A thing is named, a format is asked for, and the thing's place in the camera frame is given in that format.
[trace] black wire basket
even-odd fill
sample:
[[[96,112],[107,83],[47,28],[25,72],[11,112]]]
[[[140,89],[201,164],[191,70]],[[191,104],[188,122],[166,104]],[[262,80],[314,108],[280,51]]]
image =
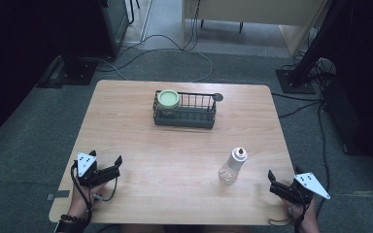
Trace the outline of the black wire basket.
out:
[[[158,104],[157,90],[153,100],[153,120],[156,125],[182,126],[212,129],[217,113],[217,102],[223,99],[221,94],[200,94],[178,92],[178,107],[163,109]]]

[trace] desk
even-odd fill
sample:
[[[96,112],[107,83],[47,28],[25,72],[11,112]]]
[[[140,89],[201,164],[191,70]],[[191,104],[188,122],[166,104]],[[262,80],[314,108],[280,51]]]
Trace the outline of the desk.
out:
[[[296,55],[308,32],[320,20],[327,0],[202,0],[198,19],[279,24],[289,54]],[[198,0],[183,0],[185,19],[195,18]]]
[[[156,90],[221,93],[213,129],[157,126]],[[223,184],[218,170],[233,148],[249,154],[238,181]],[[101,81],[72,150],[59,190],[72,190],[70,167],[78,152],[96,150],[98,168],[123,163],[115,197],[96,203],[93,222],[163,224],[267,224],[284,219],[282,201],[269,192],[271,169],[293,178],[287,145],[270,90],[264,85]],[[109,196],[114,187],[108,183]],[[56,198],[58,221],[70,198]]]

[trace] human hand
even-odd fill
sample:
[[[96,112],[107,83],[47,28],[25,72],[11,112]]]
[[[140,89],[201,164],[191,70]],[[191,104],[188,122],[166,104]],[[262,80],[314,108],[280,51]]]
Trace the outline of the human hand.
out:
[[[102,183],[96,187],[93,187],[90,192],[102,196],[102,194],[105,192],[105,184]],[[94,197],[90,194],[87,187],[80,186],[81,191],[83,192],[85,198],[90,203],[93,203]],[[84,198],[81,196],[81,193],[78,191],[78,189],[74,186],[74,190],[72,191],[72,200],[71,200],[71,206],[69,207],[68,216],[75,216],[80,218],[85,218],[86,215],[86,202]]]
[[[297,220],[302,215],[302,205],[294,205],[284,198],[281,198],[281,200],[283,200],[285,204],[285,212],[288,215],[292,216],[295,220]],[[305,213],[304,220],[301,223],[299,231],[302,233],[320,232],[316,216],[315,198],[311,200],[311,204],[309,205],[308,210]]]

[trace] green lid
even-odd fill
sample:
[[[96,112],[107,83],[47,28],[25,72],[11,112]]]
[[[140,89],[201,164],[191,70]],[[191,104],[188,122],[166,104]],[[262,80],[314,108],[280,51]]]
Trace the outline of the green lid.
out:
[[[165,89],[159,92],[158,102],[163,109],[173,109],[178,106],[180,96],[178,92],[172,89]]]

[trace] clear plastic bottle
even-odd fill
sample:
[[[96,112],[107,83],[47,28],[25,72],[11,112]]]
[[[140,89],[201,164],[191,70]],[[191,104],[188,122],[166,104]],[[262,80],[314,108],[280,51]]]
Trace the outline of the clear plastic bottle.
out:
[[[247,160],[248,154],[243,148],[235,148],[229,155],[228,160],[219,170],[220,180],[231,185],[237,181],[239,170]]]

